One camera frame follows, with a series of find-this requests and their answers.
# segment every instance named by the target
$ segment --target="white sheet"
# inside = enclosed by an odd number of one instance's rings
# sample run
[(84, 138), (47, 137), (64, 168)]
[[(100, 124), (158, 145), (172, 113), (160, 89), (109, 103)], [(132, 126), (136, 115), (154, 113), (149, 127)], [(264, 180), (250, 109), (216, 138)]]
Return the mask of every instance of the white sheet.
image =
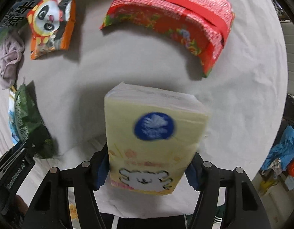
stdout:
[[(270, 0), (229, 0), (236, 14), (231, 34), (207, 79), (195, 56), (165, 36), (132, 24), (98, 30), (112, 0), (76, 0), (76, 25), (68, 52), (31, 61), (29, 29), (18, 84), (34, 81), (38, 108), (59, 157), (38, 160), (20, 190), (30, 202), (52, 166), (75, 167), (105, 142), (103, 98), (125, 83), (195, 95), (212, 118), (199, 153), (219, 168), (241, 166), (252, 179), (280, 125), (287, 90), (282, 30)], [(0, 90), (0, 151), (11, 146), (8, 92)], [(120, 217), (190, 214), (198, 193), (183, 178), (171, 195), (150, 196), (112, 188), (96, 194), (101, 212)], [(223, 203), (221, 192), (219, 203)]]

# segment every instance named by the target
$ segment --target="green snack bag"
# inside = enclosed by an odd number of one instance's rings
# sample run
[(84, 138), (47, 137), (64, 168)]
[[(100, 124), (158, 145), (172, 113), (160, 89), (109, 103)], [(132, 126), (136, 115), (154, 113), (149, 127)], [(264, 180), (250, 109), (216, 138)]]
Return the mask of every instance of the green snack bag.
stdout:
[(39, 149), (36, 149), (36, 156), (41, 159), (53, 157), (52, 139), (25, 84), (22, 84), (15, 94), (15, 125), (22, 142), (34, 137), (33, 132), (37, 128), (42, 128), (44, 143)]

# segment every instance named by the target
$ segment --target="red strap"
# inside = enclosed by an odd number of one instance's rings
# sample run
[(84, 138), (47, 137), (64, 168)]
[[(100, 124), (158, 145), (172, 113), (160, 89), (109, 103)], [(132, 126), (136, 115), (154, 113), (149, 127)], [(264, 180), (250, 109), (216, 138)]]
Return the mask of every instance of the red strap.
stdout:
[(182, 6), (186, 9), (191, 10), (192, 12), (202, 16), (210, 23), (212, 23), (215, 27), (217, 27), (218, 31), (221, 33), (224, 43), (227, 40), (229, 29), (224, 22), (224, 20), (219, 17), (218, 15), (214, 14), (213, 12), (209, 11), (208, 9), (200, 6), (196, 3), (193, 3), (189, 0), (165, 0), (170, 3), (174, 3), (176, 5)]

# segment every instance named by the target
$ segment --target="panda illustration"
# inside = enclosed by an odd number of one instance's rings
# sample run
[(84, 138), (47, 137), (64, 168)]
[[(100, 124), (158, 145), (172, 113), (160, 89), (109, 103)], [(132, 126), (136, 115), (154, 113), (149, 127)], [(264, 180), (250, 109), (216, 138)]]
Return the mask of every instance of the panda illustration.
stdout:
[(42, 0), (28, 14), (27, 20), (36, 37), (38, 51), (59, 50), (72, 0)]

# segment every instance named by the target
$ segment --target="tissue pack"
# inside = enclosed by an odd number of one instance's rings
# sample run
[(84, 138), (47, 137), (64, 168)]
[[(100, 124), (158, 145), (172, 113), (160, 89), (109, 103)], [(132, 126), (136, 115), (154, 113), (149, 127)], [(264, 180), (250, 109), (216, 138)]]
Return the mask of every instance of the tissue pack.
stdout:
[(208, 117), (193, 95), (116, 86), (105, 96), (111, 184), (171, 194), (197, 150)]

